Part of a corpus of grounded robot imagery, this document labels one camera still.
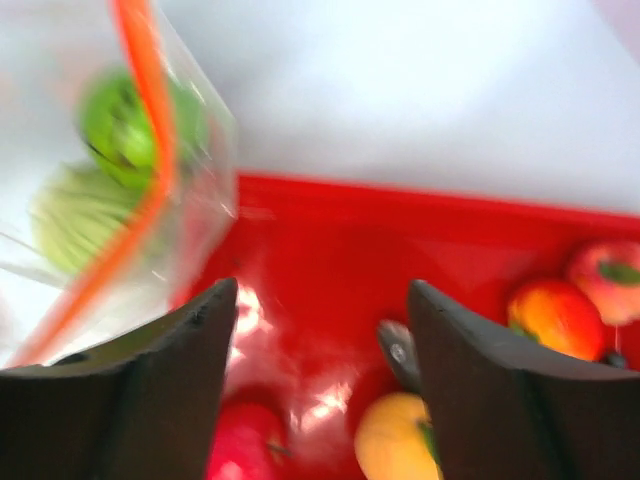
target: toy fruit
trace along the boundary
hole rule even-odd
[[[230,406],[218,419],[205,480],[277,480],[286,460],[280,418],[254,403]]]
[[[176,128],[176,155],[182,162],[206,148],[208,126],[203,102],[168,80]],[[79,128],[94,160],[122,185],[144,188],[153,173],[156,147],[151,123],[132,77],[109,71],[92,82],[81,101]]]
[[[431,418],[422,398],[413,393],[392,393],[369,406],[354,446],[368,480],[440,478]]]
[[[78,273],[126,226],[140,196],[91,163],[64,166],[34,198],[35,244],[56,268]],[[145,252],[159,253],[161,242],[154,236]]]
[[[640,317],[640,244],[598,242],[571,259],[567,277],[595,304],[606,325],[623,326]]]
[[[587,361],[600,359],[604,326],[595,305],[574,285],[540,279],[518,289],[508,303],[509,327],[545,347]]]

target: green apple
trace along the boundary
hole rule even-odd
[[[176,128],[176,157],[188,163],[207,148],[205,106],[168,78]],[[123,186],[143,189],[151,179],[156,145],[151,122],[131,75],[110,70],[90,83],[80,103],[79,128],[97,164]]]

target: yellow fruit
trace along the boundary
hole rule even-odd
[[[438,480],[425,428],[431,417],[422,398],[392,393],[365,412],[355,436],[355,453],[369,480]]]

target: apple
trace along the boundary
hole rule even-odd
[[[640,317],[640,243],[591,243],[573,256],[567,278],[591,299],[606,325]]]
[[[530,281],[511,296],[507,310],[509,327],[518,334],[582,360],[602,357],[605,332],[598,309],[569,282]]]
[[[419,395],[397,392],[365,411],[354,439],[355,454],[368,480],[438,480],[433,428]]]
[[[208,146],[205,105],[196,92],[171,78],[177,160],[189,163]],[[127,188],[145,189],[152,176],[156,145],[151,121],[133,77],[108,69],[86,88],[78,113],[80,132],[95,162]]]
[[[280,479],[287,455],[278,415],[257,403],[231,405],[218,418],[205,480]]]

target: red apple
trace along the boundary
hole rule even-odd
[[[519,288],[508,304],[509,326],[547,348],[587,361],[604,348],[595,305],[569,282],[539,279]]]
[[[567,277],[591,299],[605,324],[622,326],[640,317],[640,243],[587,245],[571,259]]]
[[[286,460],[283,422],[269,408],[243,403],[218,419],[205,480],[276,480]]]

